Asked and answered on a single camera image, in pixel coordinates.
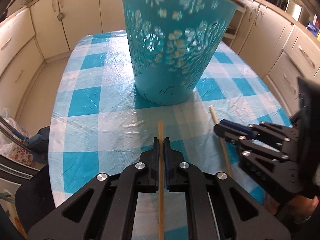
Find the white thermos jug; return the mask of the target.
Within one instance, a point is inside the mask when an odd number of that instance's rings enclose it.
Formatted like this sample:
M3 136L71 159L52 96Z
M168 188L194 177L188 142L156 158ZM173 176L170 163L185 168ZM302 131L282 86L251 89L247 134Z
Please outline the white thermos jug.
M294 20L299 21L302 9L303 3L301 0L288 0L285 11L287 14L291 15Z

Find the wooden chopstick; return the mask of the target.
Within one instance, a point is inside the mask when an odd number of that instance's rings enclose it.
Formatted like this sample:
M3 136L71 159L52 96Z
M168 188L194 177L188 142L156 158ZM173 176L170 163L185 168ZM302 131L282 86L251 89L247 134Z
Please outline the wooden chopstick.
M158 236L164 240L164 131L163 121L158 122L159 162L158 162Z
M215 113L215 109L214 109L214 107L212 105L209 106L209 111L211 113L214 125L219 124L220 123L219 119L218 119L217 114ZM232 166L231 166L230 159L229 159L229 154L228 154L227 147L226 147L226 142L225 142L225 140L223 138L220 138L220 144L221 144L221 147L222 147L222 151L223 151L223 156L224 156L225 163L226 163L227 172L228 172L228 174L230 175L231 178L234 178Z

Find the white tiered storage cart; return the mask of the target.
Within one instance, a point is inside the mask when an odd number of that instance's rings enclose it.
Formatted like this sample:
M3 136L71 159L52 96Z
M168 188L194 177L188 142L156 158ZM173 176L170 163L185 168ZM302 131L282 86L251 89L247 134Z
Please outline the white tiered storage cart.
M247 11L247 5L245 4L238 5L233 15L233 18L222 38L222 41L225 44L227 44L227 46L231 47L233 42L235 41L246 11Z

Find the teal perforated plastic basket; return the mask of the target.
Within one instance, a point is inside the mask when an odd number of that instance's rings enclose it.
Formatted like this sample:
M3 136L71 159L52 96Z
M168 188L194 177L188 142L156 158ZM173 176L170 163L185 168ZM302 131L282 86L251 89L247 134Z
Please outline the teal perforated plastic basket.
M237 5L231 0L122 0L137 92L158 105L193 92Z

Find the dark blue box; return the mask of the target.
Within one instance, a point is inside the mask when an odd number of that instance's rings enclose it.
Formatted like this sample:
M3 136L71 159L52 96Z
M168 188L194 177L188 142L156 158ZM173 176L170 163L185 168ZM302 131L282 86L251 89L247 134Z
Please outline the dark blue box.
M48 163L49 132L50 126L43 127L36 135L27 139L27 148L38 163Z

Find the blue white checkered tablecloth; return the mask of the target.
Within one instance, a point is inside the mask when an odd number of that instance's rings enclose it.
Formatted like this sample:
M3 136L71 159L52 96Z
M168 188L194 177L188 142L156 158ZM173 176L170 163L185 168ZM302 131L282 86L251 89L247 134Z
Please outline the blue white checkered tablecloth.
M135 88L124 31L86 36L73 50L52 113L49 175L61 205L95 175L120 173L152 148L163 121L171 147L201 171L226 170L209 108L219 119L249 125L290 126L264 82L220 43L191 96L173 106L155 105Z

